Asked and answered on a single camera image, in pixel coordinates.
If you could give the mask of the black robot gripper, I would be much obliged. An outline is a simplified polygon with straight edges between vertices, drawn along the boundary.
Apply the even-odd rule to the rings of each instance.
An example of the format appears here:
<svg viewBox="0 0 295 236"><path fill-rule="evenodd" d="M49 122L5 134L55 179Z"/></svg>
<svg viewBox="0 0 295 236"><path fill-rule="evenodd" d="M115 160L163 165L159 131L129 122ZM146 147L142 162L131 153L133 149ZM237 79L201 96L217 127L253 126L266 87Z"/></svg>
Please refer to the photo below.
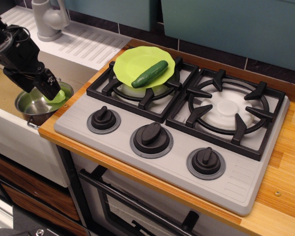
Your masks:
<svg viewBox="0 0 295 236"><path fill-rule="evenodd" d="M30 39L17 42L11 36L0 36L0 64L3 73L29 93L36 87L48 100L60 91L54 74L38 61L39 48Z"/></svg>

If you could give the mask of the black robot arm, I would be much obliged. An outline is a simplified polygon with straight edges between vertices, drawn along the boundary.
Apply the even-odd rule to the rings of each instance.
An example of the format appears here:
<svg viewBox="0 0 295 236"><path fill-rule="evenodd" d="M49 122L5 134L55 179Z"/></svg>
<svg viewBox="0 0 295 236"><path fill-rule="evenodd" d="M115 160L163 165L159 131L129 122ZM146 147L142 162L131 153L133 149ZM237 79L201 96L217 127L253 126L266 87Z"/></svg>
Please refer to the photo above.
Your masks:
<svg viewBox="0 0 295 236"><path fill-rule="evenodd" d="M37 88L53 100L60 91L54 74L38 60L39 47L27 28L3 23L0 18L0 64L3 73L18 87L29 93Z"/></svg>

